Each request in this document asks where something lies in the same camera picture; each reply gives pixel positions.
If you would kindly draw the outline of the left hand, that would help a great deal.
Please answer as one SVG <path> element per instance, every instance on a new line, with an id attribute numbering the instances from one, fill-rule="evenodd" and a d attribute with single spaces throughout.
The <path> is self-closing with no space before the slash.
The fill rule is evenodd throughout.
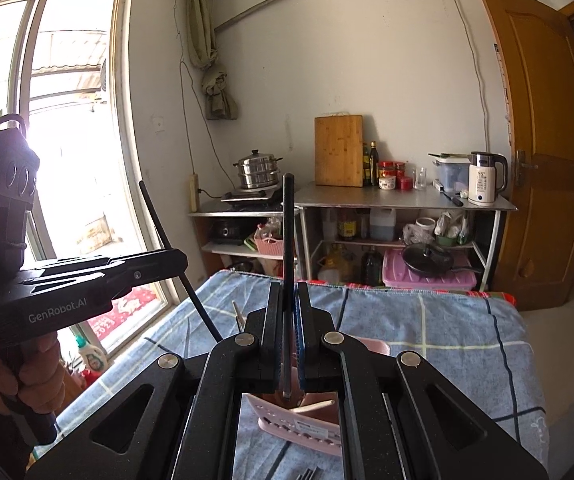
<path id="1" fill-rule="evenodd" d="M 56 333 L 34 341 L 36 351 L 25 358 L 17 373 L 0 359 L 0 414 L 9 415 L 4 398 L 18 397 L 37 414 L 60 408 L 65 397 L 65 370 L 60 364 L 60 342 Z"/>

